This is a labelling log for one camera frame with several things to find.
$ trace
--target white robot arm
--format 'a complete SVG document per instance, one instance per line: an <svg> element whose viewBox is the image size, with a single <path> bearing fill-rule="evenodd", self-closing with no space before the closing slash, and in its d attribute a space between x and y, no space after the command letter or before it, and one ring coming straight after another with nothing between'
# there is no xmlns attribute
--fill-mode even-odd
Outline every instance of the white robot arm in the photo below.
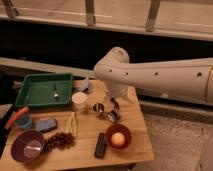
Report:
<svg viewBox="0 0 213 171"><path fill-rule="evenodd" d="M94 67L110 97L126 96L127 85L187 101L213 104L213 58L129 63L127 52L111 49Z"/></svg>

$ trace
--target red bowl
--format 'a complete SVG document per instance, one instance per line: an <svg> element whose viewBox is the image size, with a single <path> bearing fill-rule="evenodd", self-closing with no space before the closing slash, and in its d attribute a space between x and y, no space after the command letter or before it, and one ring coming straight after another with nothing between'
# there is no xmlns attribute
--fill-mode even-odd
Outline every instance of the red bowl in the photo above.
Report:
<svg viewBox="0 0 213 171"><path fill-rule="evenodd" d="M121 133L124 135L124 138L125 138L125 143L124 145L118 147L118 146L115 146L113 145L112 141L111 141L111 138L112 138L112 135L114 133ZM114 124L114 125L111 125L107 130L106 130L106 142L109 146L111 146L113 149L125 149L127 148L130 143L131 143L131 140L132 140L132 136L131 136L131 133L129 131L129 129L122 125L122 124Z"/></svg>
<svg viewBox="0 0 213 171"><path fill-rule="evenodd" d="M41 132L26 131L13 142L11 156L17 162L30 162L41 154L44 144L45 140Z"/></svg>

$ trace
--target orange bowl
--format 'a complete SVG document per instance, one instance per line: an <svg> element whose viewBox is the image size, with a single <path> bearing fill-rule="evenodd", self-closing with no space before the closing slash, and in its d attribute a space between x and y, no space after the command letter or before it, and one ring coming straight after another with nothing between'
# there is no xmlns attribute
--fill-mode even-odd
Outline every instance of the orange bowl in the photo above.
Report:
<svg viewBox="0 0 213 171"><path fill-rule="evenodd" d="M113 144L112 142L112 136L115 133L121 133L124 136L124 144L121 146L116 146L115 144ZM113 149L125 149L127 148L132 140L132 136L131 133L129 131L129 129L122 125L122 124L114 124L111 125L107 130L106 130L106 142L109 146L111 146Z"/></svg>

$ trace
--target gray floor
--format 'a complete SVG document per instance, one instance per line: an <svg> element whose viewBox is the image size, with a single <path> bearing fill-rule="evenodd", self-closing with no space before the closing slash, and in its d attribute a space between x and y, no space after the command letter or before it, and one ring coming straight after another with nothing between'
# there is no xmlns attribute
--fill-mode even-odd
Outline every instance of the gray floor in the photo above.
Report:
<svg viewBox="0 0 213 171"><path fill-rule="evenodd" d="M153 145L155 160L152 162L138 163L132 170L193 171L199 159L203 144L208 140L213 130L213 124L203 122L204 119L202 119L202 116L197 116L199 111L194 112L195 110L181 109L182 111L187 111L189 115L191 114L191 117L194 118L194 121L193 119L192 121L187 121L183 120L187 118L187 116L185 116L187 112L179 115L182 113L180 110L176 112L173 110L160 111L158 108L155 108L156 110L153 112L153 108L152 106L145 105L143 112ZM179 117L168 117L170 113L171 115L175 115L176 113ZM80 170L124 171L126 167L114 166Z"/></svg>

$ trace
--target cup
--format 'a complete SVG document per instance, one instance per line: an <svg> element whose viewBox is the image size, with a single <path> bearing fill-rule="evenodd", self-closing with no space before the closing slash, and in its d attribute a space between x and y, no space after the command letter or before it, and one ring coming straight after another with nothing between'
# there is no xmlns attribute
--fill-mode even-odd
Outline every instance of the cup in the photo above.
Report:
<svg viewBox="0 0 213 171"><path fill-rule="evenodd" d="M23 130L28 130L32 127L32 119L29 114L22 115L14 123Z"/></svg>
<svg viewBox="0 0 213 171"><path fill-rule="evenodd" d="M72 102L76 111L84 112L87 106L87 95L84 92L74 93L72 96Z"/></svg>

